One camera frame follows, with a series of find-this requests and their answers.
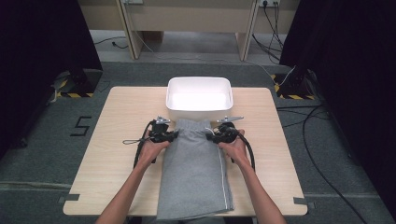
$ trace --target power socket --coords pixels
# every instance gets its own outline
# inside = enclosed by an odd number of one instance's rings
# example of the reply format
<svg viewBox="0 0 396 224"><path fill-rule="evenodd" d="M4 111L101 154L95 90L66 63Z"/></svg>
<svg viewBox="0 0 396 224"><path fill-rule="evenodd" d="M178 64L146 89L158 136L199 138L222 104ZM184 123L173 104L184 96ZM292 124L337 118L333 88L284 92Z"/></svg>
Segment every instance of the power socket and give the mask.
<svg viewBox="0 0 396 224"><path fill-rule="evenodd" d="M259 7L264 7L264 1L267 1L267 7L275 7L276 3L279 6L280 0L260 0Z"/></svg>

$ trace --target person's left hand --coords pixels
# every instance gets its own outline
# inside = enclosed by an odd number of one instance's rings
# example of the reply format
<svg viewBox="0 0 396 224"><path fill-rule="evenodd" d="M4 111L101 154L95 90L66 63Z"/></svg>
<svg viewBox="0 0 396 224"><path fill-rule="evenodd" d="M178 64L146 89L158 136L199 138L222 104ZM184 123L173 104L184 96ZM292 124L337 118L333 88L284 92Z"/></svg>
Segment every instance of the person's left hand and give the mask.
<svg viewBox="0 0 396 224"><path fill-rule="evenodd" d="M142 147L139 155L139 163L143 163L145 166L149 167L151 162L157 158L160 152L169 146L169 142L153 143L151 140L147 139Z"/></svg>

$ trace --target black partition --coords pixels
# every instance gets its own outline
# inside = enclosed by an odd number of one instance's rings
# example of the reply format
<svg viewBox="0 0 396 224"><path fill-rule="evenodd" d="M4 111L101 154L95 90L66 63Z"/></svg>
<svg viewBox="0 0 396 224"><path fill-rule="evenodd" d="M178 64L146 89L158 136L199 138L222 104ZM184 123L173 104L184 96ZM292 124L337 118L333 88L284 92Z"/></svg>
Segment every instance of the black partition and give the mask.
<svg viewBox="0 0 396 224"><path fill-rule="evenodd" d="M102 70L77 0L2 1L0 158L24 137L62 72Z"/></svg>
<svg viewBox="0 0 396 224"><path fill-rule="evenodd" d="M319 2L301 1L281 63L315 72L350 154L396 218L396 1Z"/></svg>

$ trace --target human arm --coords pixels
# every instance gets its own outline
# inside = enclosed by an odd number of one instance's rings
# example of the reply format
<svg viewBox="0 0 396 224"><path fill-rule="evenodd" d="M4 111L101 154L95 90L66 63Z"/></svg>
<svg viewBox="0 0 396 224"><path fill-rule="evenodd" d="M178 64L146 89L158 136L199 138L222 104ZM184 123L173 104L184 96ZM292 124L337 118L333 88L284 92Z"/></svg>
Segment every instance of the human arm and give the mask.
<svg viewBox="0 0 396 224"><path fill-rule="evenodd" d="M157 158L162 149L169 146L169 142L153 143L146 140L140 152L139 161L136 167L129 174L125 183L120 188L119 192L114 196L111 202L107 205L102 215L95 223L123 223L134 196L142 181L143 174L151 165L151 162Z"/></svg>
<svg viewBox="0 0 396 224"><path fill-rule="evenodd" d="M241 134L245 133L244 130L239 130L239 132ZM245 143L237 137L235 141L230 144L222 142L219 143L219 147L223 148L239 166L245 179L250 200L253 204L258 222L260 224L286 223L286 220L280 213L279 208L262 187L259 178L250 166Z"/></svg>

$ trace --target person's right hand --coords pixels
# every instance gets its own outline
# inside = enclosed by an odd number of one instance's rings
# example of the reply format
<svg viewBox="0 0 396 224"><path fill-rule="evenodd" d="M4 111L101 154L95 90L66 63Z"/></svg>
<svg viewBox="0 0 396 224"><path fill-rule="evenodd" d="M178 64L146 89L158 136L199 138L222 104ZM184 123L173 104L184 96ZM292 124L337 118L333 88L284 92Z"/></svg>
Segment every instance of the person's right hand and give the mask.
<svg viewBox="0 0 396 224"><path fill-rule="evenodd" d="M240 132L242 135L245 134L245 130L243 129L238 130L238 132ZM246 145L239 136L237 136L236 139L231 143L220 142L218 143L218 146L223 148L227 155L230 156L238 166L244 164L250 165L247 156Z"/></svg>

